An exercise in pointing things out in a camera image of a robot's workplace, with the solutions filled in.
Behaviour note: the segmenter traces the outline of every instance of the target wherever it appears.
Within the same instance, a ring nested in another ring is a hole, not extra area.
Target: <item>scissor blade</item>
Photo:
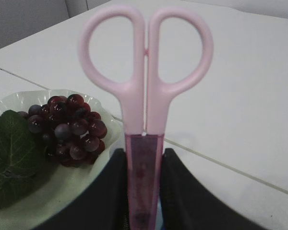
[[[125,135],[131,230],[154,230],[164,135]]]

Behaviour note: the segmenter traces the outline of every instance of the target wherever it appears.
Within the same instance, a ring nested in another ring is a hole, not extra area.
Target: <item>pink plastic sheath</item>
[[[154,230],[164,135],[125,135],[131,230]]]
[[[133,75],[125,83],[113,82],[104,77],[93,65],[89,43],[96,27],[112,17],[124,16],[133,24]],[[127,134],[140,134],[144,126],[144,57],[145,22],[141,13],[130,6],[114,5],[98,11],[86,23],[78,44],[78,55],[87,77],[97,86],[113,94],[120,101]]]
[[[161,23],[169,17],[177,17],[190,22],[198,30],[203,44],[202,59],[198,67],[188,77],[174,84],[165,83],[158,76],[159,30]],[[148,27],[147,133],[164,133],[171,100],[192,88],[204,77],[210,67],[212,56],[213,40],[210,29],[194,12],[166,7],[152,16]]]

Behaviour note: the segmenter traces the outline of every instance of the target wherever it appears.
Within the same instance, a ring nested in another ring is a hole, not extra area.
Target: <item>grape bunch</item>
[[[79,94],[53,96],[47,104],[19,111],[28,129],[47,147],[46,157],[66,167],[94,164],[105,149],[108,130],[99,113],[91,111]]]

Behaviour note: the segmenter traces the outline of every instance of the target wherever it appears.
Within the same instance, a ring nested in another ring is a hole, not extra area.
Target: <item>white table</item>
[[[42,88],[0,70],[0,99],[15,92]],[[261,225],[288,230],[288,195],[165,142],[217,197]]]
[[[176,0],[116,0],[100,7],[113,3],[137,6],[147,19],[168,4],[204,17],[214,36],[214,61],[204,80],[172,103],[166,138],[188,150],[186,157],[179,149],[181,158],[219,198],[267,227],[288,229],[288,20]],[[46,88],[95,96],[120,116],[117,100],[91,84],[77,60],[79,32],[98,8],[1,49],[0,68]],[[92,45],[96,66],[118,81],[132,66],[131,28],[121,23],[104,23]],[[171,20],[161,39],[160,75],[168,81],[186,76],[200,58],[197,35]],[[213,168],[203,168],[209,164]],[[267,216],[270,211],[277,218]]]

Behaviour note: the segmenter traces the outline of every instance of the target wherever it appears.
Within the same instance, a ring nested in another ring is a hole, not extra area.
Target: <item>red grape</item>
[[[59,161],[64,162],[71,158],[70,149],[65,145],[57,145],[57,151],[55,153]]]
[[[84,99],[79,94],[71,94],[67,98],[67,106],[70,108],[80,108],[84,104]]]
[[[28,119],[28,128],[31,133],[40,133],[44,130],[45,120],[39,115],[33,115]]]
[[[102,137],[107,131],[107,127],[102,120],[94,120],[88,126],[88,132],[92,136]]]
[[[25,111],[19,111],[18,114],[22,116],[24,119],[27,119],[29,117],[29,114]]]
[[[81,138],[81,144],[86,151],[93,152],[99,147],[99,139],[97,137],[86,134],[83,138]]]
[[[105,143],[104,143],[102,140],[100,140],[100,141],[99,141],[99,146],[98,146],[98,148],[97,148],[94,152],[92,152],[92,153],[95,154],[95,155],[99,155],[99,154],[101,154],[105,149],[106,149]]]
[[[68,124],[59,124],[55,128],[54,134],[57,139],[65,140],[71,136],[72,132]]]
[[[101,116],[100,116],[100,114],[98,112],[90,112],[87,115],[87,118],[88,118],[89,122],[93,122],[94,120],[100,120]]]
[[[60,97],[60,96],[52,96],[49,98],[49,100],[47,101],[47,104],[49,107],[51,107],[51,105],[55,102],[66,102],[64,98]]]
[[[50,112],[57,117],[63,117],[67,112],[66,104],[64,102],[54,102],[50,106]]]
[[[47,104],[43,105],[39,111],[39,115],[41,115],[44,118],[48,117],[49,113],[50,113],[50,107]]]
[[[53,146],[56,144],[56,137],[54,136],[53,132],[45,132],[42,135],[42,140],[47,146]]]
[[[46,148],[46,152],[45,152],[45,154],[46,154],[46,160],[48,160],[48,161],[55,161],[55,159],[56,159],[56,156],[55,156],[55,154],[56,154],[56,148],[54,148],[53,146],[48,146],[47,148]]]
[[[84,151],[82,148],[80,148],[77,145],[72,145],[70,149],[70,156],[74,160],[82,160],[86,157],[86,151]]]
[[[39,111],[41,109],[41,106],[38,105],[38,104],[34,104],[32,106],[30,106],[29,108],[29,116],[32,116],[32,115],[39,115]]]
[[[65,103],[65,102],[67,102],[67,97],[65,97],[65,96],[60,96],[60,98],[62,99],[62,101]]]
[[[49,123],[49,126],[53,129],[55,129],[56,126],[60,123],[60,119],[52,114],[50,114],[46,120]]]
[[[88,153],[85,157],[85,162],[88,164],[94,164],[97,158],[98,158],[98,155]]]
[[[88,122],[84,119],[80,119],[71,122],[70,127],[73,134],[83,135],[87,132]]]
[[[84,103],[83,106],[82,106],[84,109],[86,109],[86,114],[89,114],[91,112],[91,107],[88,103]]]

